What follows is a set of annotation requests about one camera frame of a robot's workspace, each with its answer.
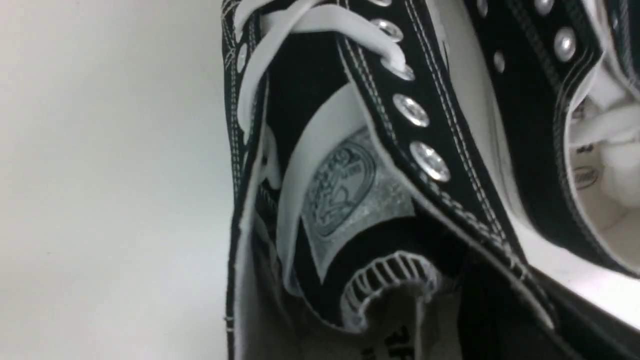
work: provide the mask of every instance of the sneaker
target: sneaker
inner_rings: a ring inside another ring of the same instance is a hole
[[[605,269],[637,278],[640,22],[633,19],[640,3],[465,4],[490,70],[487,92],[495,94],[487,143],[495,144],[496,184],[520,241],[549,241],[596,265],[606,279],[615,274]],[[566,259],[560,272],[580,264]],[[536,266],[549,261],[542,257]],[[534,272],[557,315],[554,333],[581,357],[638,358],[640,334],[630,325],[637,320],[616,318]]]
[[[581,358],[511,223],[514,2],[223,2],[229,359]]]

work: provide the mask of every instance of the metal eyelet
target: metal eyelet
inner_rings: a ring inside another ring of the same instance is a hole
[[[575,55],[575,33],[570,28],[562,28],[556,34],[554,51],[560,61],[567,62]]]
[[[411,151],[415,162],[430,178],[441,183],[446,183],[451,179],[449,167],[431,147],[422,142],[414,141],[409,145],[409,151]]]
[[[391,5],[392,0],[369,0],[369,2],[384,7]]]
[[[242,70],[244,70],[245,64],[246,64],[246,44],[242,44],[237,54],[237,60],[236,60],[237,71],[242,72]]]
[[[496,51],[493,54],[493,66],[495,66],[495,70],[497,70],[499,73],[503,73],[504,72],[504,55],[502,55],[501,51]]]
[[[393,101],[398,111],[413,125],[420,127],[429,126],[429,117],[426,111],[424,111],[422,106],[415,100],[403,94],[395,94]]]
[[[554,0],[535,0],[534,5],[538,14],[545,16],[551,12],[551,9],[554,7],[554,3]]]
[[[398,28],[393,22],[385,19],[373,19],[371,24],[374,24],[378,29],[387,34],[394,42],[402,41],[404,35],[402,30]]]
[[[480,16],[486,17],[486,14],[489,13],[489,4],[487,4],[486,0],[477,0],[476,6]]]
[[[411,67],[409,67],[409,65],[407,64],[404,65],[404,69],[398,69],[391,66],[391,63],[385,58],[382,58],[380,62],[382,62],[382,65],[386,67],[387,70],[391,71],[394,75],[401,78],[402,80],[413,81],[415,79],[413,69],[411,69]]]

